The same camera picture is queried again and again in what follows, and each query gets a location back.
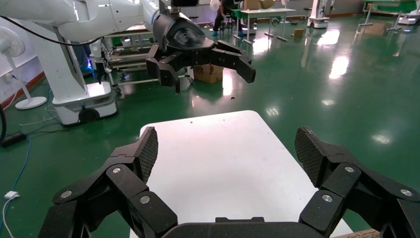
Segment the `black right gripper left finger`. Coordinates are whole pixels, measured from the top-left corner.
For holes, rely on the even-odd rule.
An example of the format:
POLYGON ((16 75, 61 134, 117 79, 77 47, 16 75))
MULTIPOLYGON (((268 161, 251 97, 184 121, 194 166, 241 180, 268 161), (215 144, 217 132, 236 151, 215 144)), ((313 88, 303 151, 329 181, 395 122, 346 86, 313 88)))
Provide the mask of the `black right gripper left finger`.
POLYGON ((98 170, 56 193, 39 237, 89 238, 115 212, 140 238, 164 236, 178 219, 147 186, 157 155, 157 131, 147 127, 137 142, 115 148, 98 170))

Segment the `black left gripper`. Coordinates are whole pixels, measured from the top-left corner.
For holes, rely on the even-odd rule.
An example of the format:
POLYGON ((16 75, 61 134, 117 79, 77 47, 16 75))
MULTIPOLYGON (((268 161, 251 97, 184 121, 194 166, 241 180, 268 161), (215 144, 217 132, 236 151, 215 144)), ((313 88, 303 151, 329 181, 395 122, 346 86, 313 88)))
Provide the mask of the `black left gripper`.
POLYGON ((176 72, 184 67, 213 64, 237 72, 247 83, 253 83, 256 69, 244 51, 228 42, 208 39, 193 21, 184 14, 163 11, 154 19, 153 35, 158 44, 152 45, 146 56, 149 76, 161 86, 173 87, 180 93, 176 72))

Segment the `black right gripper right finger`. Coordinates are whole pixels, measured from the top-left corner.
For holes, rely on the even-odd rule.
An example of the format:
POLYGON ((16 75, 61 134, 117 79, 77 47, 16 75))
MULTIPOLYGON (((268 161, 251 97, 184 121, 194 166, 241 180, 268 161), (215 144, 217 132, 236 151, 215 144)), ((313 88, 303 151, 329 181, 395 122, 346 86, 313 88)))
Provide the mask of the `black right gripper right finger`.
POLYGON ((420 235, 420 194, 363 166, 345 147, 321 141, 306 126, 297 129, 298 160, 317 191, 299 222, 327 238, 351 210, 382 238, 420 235))

